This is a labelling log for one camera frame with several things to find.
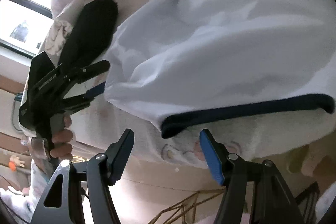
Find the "blue gripper pad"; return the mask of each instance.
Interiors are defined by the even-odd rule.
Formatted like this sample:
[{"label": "blue gripper pad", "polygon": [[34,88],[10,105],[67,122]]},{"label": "blue gripper pad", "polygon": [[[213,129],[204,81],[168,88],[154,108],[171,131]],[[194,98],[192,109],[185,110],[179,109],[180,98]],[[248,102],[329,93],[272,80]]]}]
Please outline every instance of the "blue gripper pad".
[{"label": "blue gripper pad", "polygon": [[104,89],[105,89],[105,82],[94,86],[93,88],[89,89],[85,95],[87,98],[94,98],[102,93],[104,93]]},{"label": "blue gripper pad", "polygon": [[205,160],[210,169],[212,178],[219,183],[219,185],[223,185],[224,176],[222,172],[222,163],[213,147],[211,141],[209,140],[205,129],[203,129],[199,134],[199,144],[201,145]]}]

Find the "window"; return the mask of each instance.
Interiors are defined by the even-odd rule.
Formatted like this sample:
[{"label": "window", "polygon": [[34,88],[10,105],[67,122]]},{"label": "window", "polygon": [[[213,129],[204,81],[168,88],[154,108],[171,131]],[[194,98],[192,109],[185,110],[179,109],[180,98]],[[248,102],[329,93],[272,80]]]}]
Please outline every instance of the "window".
[{"label": "window", "polygon": [[34,57],[52,23],[51,0],[1,0],[0,44]]}]

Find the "finger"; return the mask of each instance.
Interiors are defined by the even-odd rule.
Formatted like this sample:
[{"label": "finger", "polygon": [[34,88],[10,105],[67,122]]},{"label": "finger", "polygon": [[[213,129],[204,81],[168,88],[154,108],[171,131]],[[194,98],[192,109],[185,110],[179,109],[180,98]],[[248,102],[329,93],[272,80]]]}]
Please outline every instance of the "finger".
[{"label": "finger", "polygon": [[72,151],[72,145],[69,144],[69,143],[65,143],[63,145],[60,145],[59,147],[57,148],[54,148],[50,151],[50,155],[53,157],[53,158],[59,158],[59,157],[62,157],[68,153],[71,153]]},{"label": "finger", "polygon": [[68,154],[66,154],[66,155],[64,155],[62,157],[59,157],[60,160],[70,160],[70,161],[72,161],[73,158],[74,157],[73,157],[73,155],[71,153],[68,153]]},{"label": "finger", "polygon": [[72,125],[72,120],[70,116],[64,116],[64,126],[69,127]]},{"label": "finger", "polygon": [[71,130],[65,129],[53,135],[51,141],[53,143],[67,143],[73,139],[74,135]]}]

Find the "bedsheet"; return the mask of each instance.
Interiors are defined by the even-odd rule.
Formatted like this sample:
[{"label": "bedsheet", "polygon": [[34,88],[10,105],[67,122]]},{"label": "bedsheet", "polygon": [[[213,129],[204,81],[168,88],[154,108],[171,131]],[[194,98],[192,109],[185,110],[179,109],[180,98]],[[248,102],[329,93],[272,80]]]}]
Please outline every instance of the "bedsheet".
[{"label": "bedsheet", "polygon": [[[56,17],[72,0],[52,0],[52,13]],[[118,23],[149,0],[116,0],[120,10]],[[106,78],[98,76],[76,86],[70,94],[78,94]],[[76,134],[73,143],[77,155],[89,157],[118,140],[125,128],[135,132],[132,154],[148,161],[165,161],[206,168],[198,144],[201,129],[209,128],[216,140],[226,144],[230,151],[244,159],[283,153],[310,143],[330,133],[335,126],[335,115],[323,110],[272,113],[241,117],[187,128],[174,138],[163,140],[150,122],[124,112],[98,96],[89,108],[72,117]]]}]

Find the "navy blue hem trim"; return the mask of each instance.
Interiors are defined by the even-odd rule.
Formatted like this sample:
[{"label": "navy blue hem trim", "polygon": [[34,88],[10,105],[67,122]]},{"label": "navy blue hem trim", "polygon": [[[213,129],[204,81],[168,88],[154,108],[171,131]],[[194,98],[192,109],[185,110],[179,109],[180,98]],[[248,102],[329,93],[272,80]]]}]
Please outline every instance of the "navy blue hem trim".
[{"label": "navy blue hem trim", "polygon": [[174,114],[162,122],[161,136],[164,139],[171,138],[189,126],[206,122],[274,112],[313,110],[317,108],[322,108],[331,114],[335,109],[335,101],[326,94],[307,94],[288,99]]}]

